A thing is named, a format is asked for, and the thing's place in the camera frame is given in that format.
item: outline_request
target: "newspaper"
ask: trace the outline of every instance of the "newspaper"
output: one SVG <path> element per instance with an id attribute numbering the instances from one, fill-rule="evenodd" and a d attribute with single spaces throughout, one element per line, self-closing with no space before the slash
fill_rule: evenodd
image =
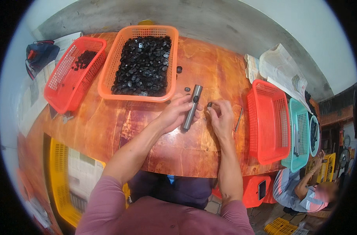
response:
<path id="1" fill-rule="evenodd" d="M 18 105 L 18 127 L 20 132 L 27 137 L 36 118 L 48 102 L 44 99 L 45 85 L 55 68 L 54 61 L 47 64 L 35 77 L 31 85 L 21 98 Z"/>
<path id="2" fill-rule="evenodd" d="M 245 61 L 248 64 L 247 68 L 245 69 L 245 73 L 250 83 L 253 84 L 254 80 L 256 79 L 263 79 L 263 77 L 261 77 L 259 74 L 259 59 L 246 54 Z"/>
<path id="3" fill-rule="evenodd" d="M 75 41 L 77 38 L 82 37 L 83 33 L 78 32 L 78 33 L 72 33 L 66 36 L 63 36 L 61 38 L 58 38 L 54 40 L 54 44 L 57 45 L 60 48 L 59 53 L 57 54 L 57 57 L 55 59 L 56 65 L 58 64 L 59 60 L 62 58 L 63 54 L 65 54 L 66 50 L 69 48 L 69 46 Z"/>
<path id="4" fill-rule="evenodd" d="M 283 45 L 279 43 L 260 56 L 259 73 L 267 78 L 268 82 L 300 101 L 308 112 L 313 114 L 305 101 L 308 82 Z"/>
<path id="5" fill-rule="evenodd" d="M 69 148 L 69 186 L 75 195 L 88 202 L 103 169 L 101 162 Z"/>

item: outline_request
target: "gray wall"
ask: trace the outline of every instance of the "gray wall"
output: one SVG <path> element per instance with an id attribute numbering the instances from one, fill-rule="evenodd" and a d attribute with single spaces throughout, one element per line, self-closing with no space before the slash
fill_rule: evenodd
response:
<path id="1" fill-rule="evenodd" d="M 145 19 L 174 26 L 181 36 L 257 58 L 281 43 L 302 70 L 308 81 L 307 91 L 316 101 L 334 95 L 322 71 L 292 35 L 265 14 L 237 0 L 79 0 L 54 14 L 38 30 L 46 39 L 56 39 L 78 31 L 116 32 Z"/>

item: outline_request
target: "person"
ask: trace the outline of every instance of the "person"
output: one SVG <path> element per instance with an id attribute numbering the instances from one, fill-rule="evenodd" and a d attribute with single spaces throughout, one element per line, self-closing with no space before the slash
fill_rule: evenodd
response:
<path id="1" fill-rule="evenodd" d="M 293 173 L 286 168 L 280 170 L 275 178 L 273 197 L 281 205 L 296 212 L 317 212 L 337 199 L 338 183 L 322 182 L 307 187 L 310 178 L 321 168 L 325 152 L 321 150 L 315 157 L 314 166 L 300 180 L 299 171 Z"/>
<path id="2" fill-rule="evenodd" d="M 139 179 L 143 178 L 144 173 L 138 172 L 141 172 L 148 152 L 163 134 L 175 130 L 183 123 L 185 112 L 193 106 L 190 96 L 182 96 L 173 100 L 155 120 L 110 159 L 90 195 L 86 212 L 82 215 L 75 234 L 254 234 L 242 202 L 243 181 L 232 137 L 232 106 L 226 100 L 214 100 L 212 103 L 213 107 L 207 108 L 207 111 L 221 150 L 218 173 L 222 193 L 220 216 L 203 210 L 206 204 L 203 201 L 190 201 L 196 199 L 196 195 L 203 197 L 202 192 L 196 192 L 201 187 L 196 188 L 198 183 L 191 180 L 179 184 L 191 185 L 182 186 L 184 192 L 180 194 L 192 193 L 191 197 L 177 197 L 174 193 L 181 191 L 181 188 L 176 187 L 171 191 L 170 200 L 180 202 L 188 199 L 189 204 L 196 204 L 200 209 L 185 203 L 175 204 L 140 194 L 125 209 L 122 186 L 135 175 Z M 198 106 L 193 121 L 200 118 L 201 110 L 202 106 Z"/>

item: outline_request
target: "blue bag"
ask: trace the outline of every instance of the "blue bag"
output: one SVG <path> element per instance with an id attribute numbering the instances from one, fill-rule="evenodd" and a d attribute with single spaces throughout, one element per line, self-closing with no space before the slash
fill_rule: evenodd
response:
<path id="1" fill-rule="evenodd" d="M 32 80 L 52 60 L 57 57 L 60 48 L 53 40 L 37 41 L 27 46 L 26 69 Z"/>

